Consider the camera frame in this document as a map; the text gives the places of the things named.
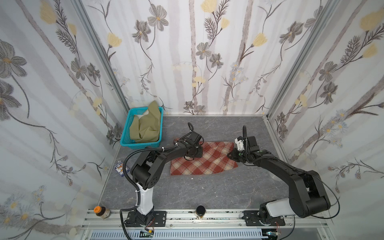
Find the red plaid wool skirt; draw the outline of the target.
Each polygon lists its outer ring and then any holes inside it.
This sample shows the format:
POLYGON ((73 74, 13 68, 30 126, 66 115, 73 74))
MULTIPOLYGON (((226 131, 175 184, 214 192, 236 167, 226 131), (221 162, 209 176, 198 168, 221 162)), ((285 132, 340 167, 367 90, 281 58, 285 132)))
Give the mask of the red plaid wool skirt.
POLYGON ((233 170, 238 164, 227 156, 234 148, 232 142, 205 142, 201 158, 187 161, 178 158, 171 161, 172 176, 213 175, 233 170))

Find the olive green skirt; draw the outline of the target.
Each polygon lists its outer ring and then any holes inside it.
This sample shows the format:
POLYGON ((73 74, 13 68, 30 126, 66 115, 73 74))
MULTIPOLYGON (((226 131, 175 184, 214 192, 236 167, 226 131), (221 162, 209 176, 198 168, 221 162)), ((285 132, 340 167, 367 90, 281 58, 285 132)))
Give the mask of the olive green skirt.
POLYGON ((145 115, 134 115, 130 139, 136 143, 156 142, 160 137, 161 112, 156 101, 150 103, 145 115))

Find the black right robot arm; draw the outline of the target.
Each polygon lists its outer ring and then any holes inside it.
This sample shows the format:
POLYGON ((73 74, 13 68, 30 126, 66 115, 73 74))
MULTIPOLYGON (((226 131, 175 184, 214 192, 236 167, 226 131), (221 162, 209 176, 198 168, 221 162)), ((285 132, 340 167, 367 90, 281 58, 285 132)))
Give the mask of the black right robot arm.
POLYGON ((287 184, 287 198, 260 205, 257 219, 262 225, 270 225, 284 216, 315 217, 332 206, 326 191, 328 186, 317 172, 296 168, 260 149, 255 137, 236 138, 228 157, 248 167, 263 168, 287 184))

